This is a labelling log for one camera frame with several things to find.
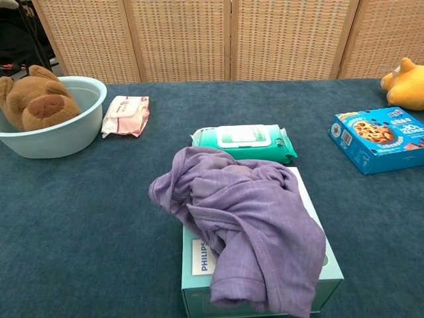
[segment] brown teddy bear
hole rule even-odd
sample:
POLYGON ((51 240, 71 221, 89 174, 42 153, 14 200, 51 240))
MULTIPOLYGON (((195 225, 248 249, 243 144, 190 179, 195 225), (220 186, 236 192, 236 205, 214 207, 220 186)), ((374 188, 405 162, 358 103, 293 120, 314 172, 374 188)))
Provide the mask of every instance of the brown teddy bear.
POLYGON ((68 121, 81 113, 70 92, 46 68, 33 65, 16 82, 0 78, 0 109, 20 131, 34 131, 68 121))

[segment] blue carpet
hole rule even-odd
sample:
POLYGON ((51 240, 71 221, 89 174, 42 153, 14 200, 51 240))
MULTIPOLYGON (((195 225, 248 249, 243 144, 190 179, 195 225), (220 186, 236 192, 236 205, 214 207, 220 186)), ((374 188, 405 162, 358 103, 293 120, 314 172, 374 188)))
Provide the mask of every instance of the blue carpet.
POLYGON ((0 144, 0 317, 185 317, 182 226, 148 186, 196 129, 248 123, 287 128, 342 268, 321 317, 422 317, 424 168, 363 176, 327 136, 334 114, 387 105, 378 80, 108 90, 104 108, 116 95, 150 96, 140 138, 99 135, 56 160, 0 144))

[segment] plastic basin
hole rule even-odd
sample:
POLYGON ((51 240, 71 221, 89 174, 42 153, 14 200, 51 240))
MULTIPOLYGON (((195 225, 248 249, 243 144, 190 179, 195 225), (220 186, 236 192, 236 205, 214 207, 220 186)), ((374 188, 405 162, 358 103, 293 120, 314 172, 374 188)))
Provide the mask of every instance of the plastic basin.
POLYGON ((59 80, 81 108, 77 117, 45 129, 19 132, 0 111, 0 140, 22 157, 69 156, 89 146, 100 131, 103 118, 101 104, 107 92, 105 84, 83 76, 64 76, 59 80))

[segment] pink wet wipes pack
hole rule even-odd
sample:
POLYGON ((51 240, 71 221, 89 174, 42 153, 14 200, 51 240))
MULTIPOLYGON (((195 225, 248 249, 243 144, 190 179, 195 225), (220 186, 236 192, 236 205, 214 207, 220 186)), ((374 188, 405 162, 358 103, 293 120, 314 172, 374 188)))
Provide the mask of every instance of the pink wet wipes pack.
POLYGON ((148 97, 116 96, 110 104, 101 127, 102 137, 108 134, 141 135, 150 112, 148 97))

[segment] purple shirt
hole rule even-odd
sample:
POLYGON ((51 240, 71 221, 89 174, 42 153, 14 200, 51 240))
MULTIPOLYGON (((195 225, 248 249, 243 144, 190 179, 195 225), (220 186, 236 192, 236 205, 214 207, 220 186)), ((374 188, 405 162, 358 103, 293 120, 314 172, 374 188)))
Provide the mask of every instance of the purple shirt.
POLYGON ((234 307, 249 301, 259 311, 309 317, 325 235, 286 167, 187 147, 149 195, 217 256, 211 302, 234 307))

